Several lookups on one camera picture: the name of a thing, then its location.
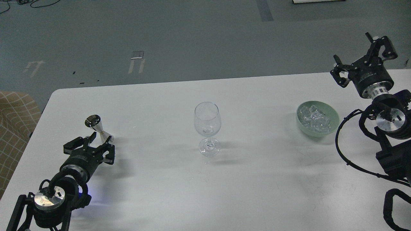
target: cable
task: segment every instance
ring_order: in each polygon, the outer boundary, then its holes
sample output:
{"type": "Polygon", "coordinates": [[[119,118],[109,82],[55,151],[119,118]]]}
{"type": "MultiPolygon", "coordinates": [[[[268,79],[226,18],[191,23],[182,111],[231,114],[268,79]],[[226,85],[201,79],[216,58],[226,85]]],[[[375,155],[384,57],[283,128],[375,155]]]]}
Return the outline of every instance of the cable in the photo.
{"type": "Polygon", "coordinates": [[[49,5],[44,5],[44,6],[39,6],[39,7],[34,7],[34,6],[32,6],[32,5],[33,5],[33,3],[38,2],[38,1],[39,1],[39,0],[34,0],[34,1],[32,1],[32,3],[30,3],[30,7],[31,7],[31,8],[48,7],[48,6],[51,6],[51,5],[54,5],[54,4],[58,3],[60,0],[57,0],[57,2],[52,3],[52,4],[49,4],[49,5]]]}
{"type": "Polygon", "coordinates": [[[8,8],[7,10],[5,10],[5,11],[0,12],[0,14],[3,14],[4,12],[6,12],[6,11],[8,11],[8,10],[10,9],[9,1],[7,1],[7,5],[9,5],[9,8],[8,8]]]}
{"type": "Polygon", "coordinates": [[[381,175],[381,174],[379,174],[379,173],[374,173],[374,172],[368,171],[368,170],[363,169],[363,168],[361,168],[360,166],[354,164],[354,163],[351,162],[347,157],[345,157],[344,154],[342,154],[342,152],[341,152],[341,150],[340,150],[340,148],[339,148],[339,146],[338,146],[338,136],[339,136],[340,130],[342,129],[342,127],[344,126],[344,124],[345,124],[348,120],[350,120],[352,117],[357,116],[357,115],[360,115],[360,114],[363,114],[363,113],[365,113],[365,111],[362,111],[362,110],[360,110],[360,109],[356,109],[356,110],[354,110],[353,112],[351,112],[347,117],[345,117],[344,120],[343,120],[343,121],[341,122],[341,124],[339,125],[339,127],[338,127],[338,129],[337,129],[337,133],[335,134],[335,147],[337,148],[337,152],[338,152],[339,156],[346,162],[347,165],[349,165],[349,166],[351,166],[351,167],[353,167],[353,168],[355,168],[355,169],[357,169],[357,170],[359,170],[359,171],[361,171],[361,172],[368,173],[368,174],[371,174],[371,175],[376,176],[376,177],[378,177],[378,178],[382,178],[382,179],[385,179],[385,180],[389,180],[389,181],[392,181],[392,182],[399,183],[399,184],[402,184],[402,185],[405,185],[405,186],[410,187],[410,184],[407,183],[407,181],[406,181],[405,179],[393,179],[393,178],[391,178],[391,177],[388,176],[388,175],[381,175]]]}
{"type": "Polygon", "coordinates": [[[46,196],[54,195],[55,194],[55,190],[54,190],[55,183],[59,179],[65,177],[67,175],[70,175],[70,176],[74,177],[77,184],[83,190],[82,193],[81,193],[80,199],[78,199],[78,201],[73,205],[73,207],[71,209],[74,210],[74,209],[77,209],[77,208],[81,208],[81,205],[87,199],[88,187],[87,187],[86,182],[81,177],[80,173],[77,172],[74,169],[64,169],[64,170],[58,172],[57,174],[55,174],[54,177],[51,179],[51,181],[48,183],[48,189],[47,189],[47,194],[48,195],[46,194],[46,196]]]}
{"type": "Polygon", "coordinates": [[[394,223],[393,219],[393,197],[397,195],[402,198],[404,201],[411,204],[411,197],[405,194],[403,191],[399,189],[390,189],[386,192],[386,196],[384,199],[384,220],[387,225],[395,231],[410,231],[408,229],[403,229],[394,223]]]}

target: empty wine glass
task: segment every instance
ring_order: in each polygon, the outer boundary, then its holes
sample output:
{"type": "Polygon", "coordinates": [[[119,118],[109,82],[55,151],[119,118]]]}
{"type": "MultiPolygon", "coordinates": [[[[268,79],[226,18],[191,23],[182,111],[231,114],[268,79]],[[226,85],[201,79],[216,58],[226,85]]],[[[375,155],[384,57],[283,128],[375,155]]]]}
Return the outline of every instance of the empty wine glass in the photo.
{"type": "Polygon", "coordinates": [[[215,156],[220,151],[220,143],[213,138],[221,128],[221,117],[217,105],[212,102],[202,102],[194,110],[194,127],[206,138],[199,144],[201,154],[206,157],[215,156]]]}

